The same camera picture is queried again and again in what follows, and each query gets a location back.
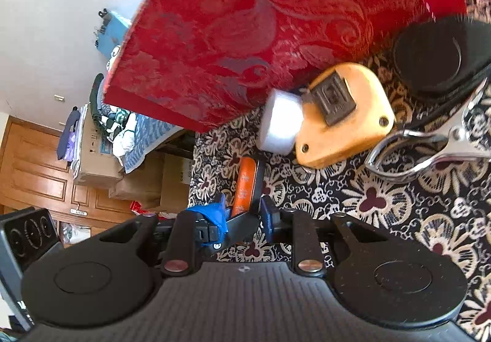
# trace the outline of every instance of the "black speaker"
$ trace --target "black speaker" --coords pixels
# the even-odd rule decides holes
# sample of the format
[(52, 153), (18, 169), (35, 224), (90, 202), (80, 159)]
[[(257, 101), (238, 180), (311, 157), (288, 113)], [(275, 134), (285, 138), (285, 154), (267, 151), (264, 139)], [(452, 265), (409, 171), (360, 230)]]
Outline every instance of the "black speaker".
[(29, 207), (0, 216), (0, 294), (25, 330), (33, 321), (21, 297), (24, 271), (59, 249), (63, 245), (47, 209)]

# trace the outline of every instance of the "blue patterned blanket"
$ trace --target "blue patterned blanket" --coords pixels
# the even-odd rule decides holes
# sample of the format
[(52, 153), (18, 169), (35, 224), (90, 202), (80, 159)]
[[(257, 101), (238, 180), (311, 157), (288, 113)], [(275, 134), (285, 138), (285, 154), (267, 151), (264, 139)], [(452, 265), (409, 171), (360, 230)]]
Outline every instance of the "blue patterned blanket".
[(157, 148), (182, 127), (174, 126), (151, 117), (137, 114), (137, 128), (134, 131), (134, 148), (124, 156), (126, 173), (140, 166), (146, 154)]

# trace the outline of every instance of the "screw hole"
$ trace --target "screw hole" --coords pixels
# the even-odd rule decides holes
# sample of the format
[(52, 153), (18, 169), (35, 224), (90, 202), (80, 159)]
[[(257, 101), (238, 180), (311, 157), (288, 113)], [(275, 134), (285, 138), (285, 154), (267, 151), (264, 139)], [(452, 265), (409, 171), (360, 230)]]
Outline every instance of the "screw hole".
[(382, 116), (382, 117), (379, 119), (379, 124), (380, 124), (380, 126), (382, 126), (382, 127), (387, 127), (387, 126), (389, 126), (389, 119), (387, 119), (385, 116)]

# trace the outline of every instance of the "circular pad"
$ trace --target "circular pad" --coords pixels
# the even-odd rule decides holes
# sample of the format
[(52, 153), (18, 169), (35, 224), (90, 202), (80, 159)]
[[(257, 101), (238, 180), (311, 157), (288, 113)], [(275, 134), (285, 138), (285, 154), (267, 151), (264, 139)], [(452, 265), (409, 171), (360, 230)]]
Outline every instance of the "circular pad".
[(431, 284), (431, 273), (422, 264), (395, 260), (377, 267), (375, 280), (389, 291), (414, 293)]
[(432, 21), (412, 25), (397, 39), (393, 53), (399, 76), (414, 95), (438, 98), (456, 88), (462, 52), (448, 28)]
[[(92, 328), (114, 323), (144, 305), (155, 288), (152, 269), (137, 256), (133, 235), (138, 216), (69, 249), (46, 255), (27, 268), (22, 297), (36, 322), (64, 328)], [(141, 241), (145, 236), (140, 233)]]
[(55, 284), (62, 291), (74, 294), (94, 293), (111, 281), (111, 270), (95, 262), (70, 264), (55, 276)]

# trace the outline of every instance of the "orange object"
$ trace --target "orange object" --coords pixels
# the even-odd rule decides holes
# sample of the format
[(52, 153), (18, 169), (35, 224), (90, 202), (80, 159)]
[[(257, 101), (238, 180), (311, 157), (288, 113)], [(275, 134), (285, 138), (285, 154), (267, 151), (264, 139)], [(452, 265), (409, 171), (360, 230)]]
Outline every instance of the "orange object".
[(244, 156), (241, 159), (237, 191), (235, 193), (234, 206), (232, 207), (232, 217), (249, 211), (254, 194), (256, 175), (256, 161), (248, 156)]
[(303, 103), (303, 123), (296, 136), (296, 158), (299, 164), (322, 169), (354, 154), (372, 148), (392, 129), (394, 112), (379, 79), (368, 68), (357, 63), (342, 63), (323, 72), (311, 89), (333, 72), (346, 82), (356, 109), (333, 126), (326, 124), (313, 102)]

